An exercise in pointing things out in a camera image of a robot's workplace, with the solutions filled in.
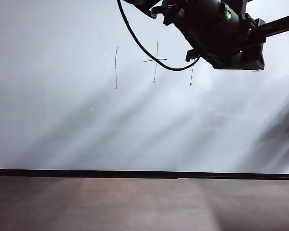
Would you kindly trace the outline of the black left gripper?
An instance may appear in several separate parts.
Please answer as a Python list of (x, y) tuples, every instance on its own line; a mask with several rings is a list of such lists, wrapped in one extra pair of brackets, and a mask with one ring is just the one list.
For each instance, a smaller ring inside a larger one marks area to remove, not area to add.
[(226, 64), (212, 67), (217, 70), (264, 70), (263, 44), (245, 48)]

